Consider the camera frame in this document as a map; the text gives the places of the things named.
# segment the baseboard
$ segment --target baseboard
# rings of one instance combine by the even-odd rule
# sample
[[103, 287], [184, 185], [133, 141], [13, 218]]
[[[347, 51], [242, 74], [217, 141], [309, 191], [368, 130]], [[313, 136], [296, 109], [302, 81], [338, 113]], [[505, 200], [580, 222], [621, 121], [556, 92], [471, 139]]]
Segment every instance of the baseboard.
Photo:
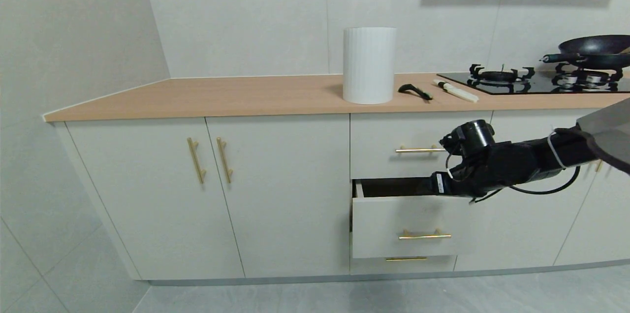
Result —
[[604, 261], [601, 263], [544, 266], [542, 268], [521, 268], [501, 270], [479, 271], [447, 271], [438, 273], [411, 273], [411, 274], [379, 274], [379, 275], [338, 275], [315, 277], [272, 277], [261, 279], [218, 279], [218, 280], [149, 280], [153, 286], [234, 286], [237, 284], [271, 284], [271, 283], [317, 283], [317, 282], [351, 282], [372, 280], [409, 280], [409, 279], [438, 279], [450, 277], [474, 277], [491, 275], [517, 275], [529, 273], [545, 273], [561, 270], [581, 270], [603, 268], [605, 266], [617, 266], [630, 264], [630, 259]]

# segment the knife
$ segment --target knife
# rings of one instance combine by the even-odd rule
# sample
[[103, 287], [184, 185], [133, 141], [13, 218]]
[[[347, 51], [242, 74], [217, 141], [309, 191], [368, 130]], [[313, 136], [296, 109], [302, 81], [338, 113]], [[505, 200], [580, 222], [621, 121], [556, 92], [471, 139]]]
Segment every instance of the knife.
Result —
[[468, 100], [471, 102], [478, 102], [479, 97], [474, 94], [468, 93], [462, 89], [454, 87], [452, 84], [444, 82], [443, 80], [434, 79], [435, 86], [442, 88], [446, 93], [452, 94], [458, 98], [462, 98], [463, 100]]

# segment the robotic arm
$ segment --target robotic arm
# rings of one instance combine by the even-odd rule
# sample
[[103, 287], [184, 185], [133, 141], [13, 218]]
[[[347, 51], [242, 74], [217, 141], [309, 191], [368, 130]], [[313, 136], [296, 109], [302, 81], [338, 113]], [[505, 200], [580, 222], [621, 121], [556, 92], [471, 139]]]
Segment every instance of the robotic arm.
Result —
[[484, 120], [465, 123], [440, 141], [449, 156], [462, 156], [461, 164], [434, 172], [418, 192], [482, 198], [490, 191], [578, 167], [569, 183], [542, 192], [553, 193], [573, 183], [580, 165], [597, 159], [630, 174], [630, 98], [580, 118], [574, 127], [554, 131], [538, 140], [496, 143], [492, 126]]

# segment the floor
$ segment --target floor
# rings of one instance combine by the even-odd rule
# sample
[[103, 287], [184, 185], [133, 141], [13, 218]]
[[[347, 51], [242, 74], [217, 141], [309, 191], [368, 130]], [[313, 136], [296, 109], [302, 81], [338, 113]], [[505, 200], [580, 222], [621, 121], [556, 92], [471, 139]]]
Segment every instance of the floor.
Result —
[[449, 279], [152, 286], [134, 313], [627, 313], [630, 265]]

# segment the drawer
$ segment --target drawer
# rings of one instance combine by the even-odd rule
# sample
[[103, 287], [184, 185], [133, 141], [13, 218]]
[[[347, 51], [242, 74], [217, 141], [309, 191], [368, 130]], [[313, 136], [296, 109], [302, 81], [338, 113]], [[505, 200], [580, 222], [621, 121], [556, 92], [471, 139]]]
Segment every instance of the drawer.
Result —
[[351, 275], [436, 273], [453, 271], [456, 255], [427, 257], [377, 257], [350, 260]]
[[[491, 111], [466, 113], [352, 114], [350, 176], [353, 179], [411, 178], [443, 170], [446, 152], [396, 153], [397, 149], [441, 148], [439, 141], [471, 120], [490, 122]], [[461, 162], [453, 156], [450, 164]]]
[[413, 179], [355, 181], [352, 257], [457, 255], [473, 250], [468, 198], [414, 194]]

